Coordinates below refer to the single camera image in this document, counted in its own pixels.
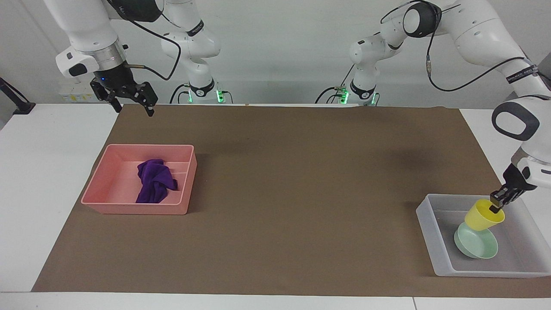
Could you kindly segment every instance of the yellow cup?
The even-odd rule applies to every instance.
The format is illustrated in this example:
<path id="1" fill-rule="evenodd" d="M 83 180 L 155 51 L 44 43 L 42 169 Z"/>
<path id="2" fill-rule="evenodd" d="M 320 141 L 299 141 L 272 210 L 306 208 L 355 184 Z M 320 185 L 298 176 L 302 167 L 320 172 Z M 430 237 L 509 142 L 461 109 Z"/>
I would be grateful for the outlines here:
<path id="1" fill-rule="evenodd" d="M 505 212 L 499 210 L 498 214 L 490 210 L 491 201 L 480 199 L 474 204 L 465 216 L 465 223 L 475 231 L 483 231 L 487 228 L 502 223 L 505 220 Z"/>

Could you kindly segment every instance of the white wall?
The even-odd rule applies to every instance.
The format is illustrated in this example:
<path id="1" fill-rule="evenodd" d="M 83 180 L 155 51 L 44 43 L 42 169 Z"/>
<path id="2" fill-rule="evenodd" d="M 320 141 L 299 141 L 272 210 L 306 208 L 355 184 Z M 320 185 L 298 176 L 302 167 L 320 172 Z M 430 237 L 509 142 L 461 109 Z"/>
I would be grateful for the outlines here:
<path id="1" fill-rule="evenodd" d="M 388 0 L 197 0 L 206 25 L 221 38 L 222 53 L 212 70 L 239 103 L 312 103 L 319 92 L 339 84 L 351 65 L 348 47 L 379 31 L 379 19 L 399 1 Z M 490 0 L 511 35 L 534 62 L 551 50 L 549 0 Z M 129 44 L 128 60 L 168 73 L 172 59 L 159 40 L 132 24 L 115 20 L 121 41 Z M 174 28 L 159 19 L 148 25 L 164 33 Z M 69 44 L 41 0 L 0 1 L 0 75 L 39 103 L 59 102 L 54 56 Z M 379 65 L 381 105 L 492 108 L 511 89 L 492 73 L 465 90 L 448 94 L 429 85 L 424 69 L 428 39 L 408 39 L 404 51 Z M 433 75 L 452 87 L 484 68 L 470 65 L 455 52 L 449 37 L 433 47 Z M 160 102 L 186 80 L 183 70 L 163 82 L 149 72 L 135 71 L 149 81 Z"/>

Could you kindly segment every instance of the brown table mat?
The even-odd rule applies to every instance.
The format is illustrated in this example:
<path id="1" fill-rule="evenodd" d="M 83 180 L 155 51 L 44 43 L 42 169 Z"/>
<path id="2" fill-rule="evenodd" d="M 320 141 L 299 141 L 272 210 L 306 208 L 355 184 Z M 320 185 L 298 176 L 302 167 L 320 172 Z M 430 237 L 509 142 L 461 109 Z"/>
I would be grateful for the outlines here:
<path id="1" fill-rule="evenodd" d="M 458 110 L 126 105 L 111 143 L 195 145 L 189 213 L 78 202 L 33 291 L 551 297 L 433 272 L 415 208 L 500 185 Z"/>

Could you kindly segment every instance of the white table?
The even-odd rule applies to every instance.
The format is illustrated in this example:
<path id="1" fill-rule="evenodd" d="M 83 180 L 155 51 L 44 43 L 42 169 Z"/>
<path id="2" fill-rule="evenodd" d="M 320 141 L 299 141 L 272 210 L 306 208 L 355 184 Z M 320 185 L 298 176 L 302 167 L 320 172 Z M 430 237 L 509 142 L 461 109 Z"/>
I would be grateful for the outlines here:
<path id="1" fill-rule="evenodd" d="M 519 146 L 492 128 L 490 110 L 462 110 L 500 177 Z M 104 104 L 38 105 L 0 131 L 0 309 L 550 309 L 548 300 L 28 293 L 116 120 Z M 551 242 L 551 191 L 523 197 Z"/>

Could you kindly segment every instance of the gray bin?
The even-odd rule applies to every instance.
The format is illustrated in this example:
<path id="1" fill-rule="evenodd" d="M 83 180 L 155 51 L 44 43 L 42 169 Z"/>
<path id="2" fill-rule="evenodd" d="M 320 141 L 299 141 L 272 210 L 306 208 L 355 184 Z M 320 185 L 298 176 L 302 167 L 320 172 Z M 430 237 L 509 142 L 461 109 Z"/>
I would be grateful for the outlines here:
<path id="1" fill-rule="evenodd" d="M 533 278 L 551 275 L 551 249 L 522 200 L 504 208 L 505 221 L 490 228 L 499 243 L 492 259 L 461 253 L 453 234 L 474 203 L 487 196 L 429 194 L 417 208 L 434 272 L 439 276 Z"/>

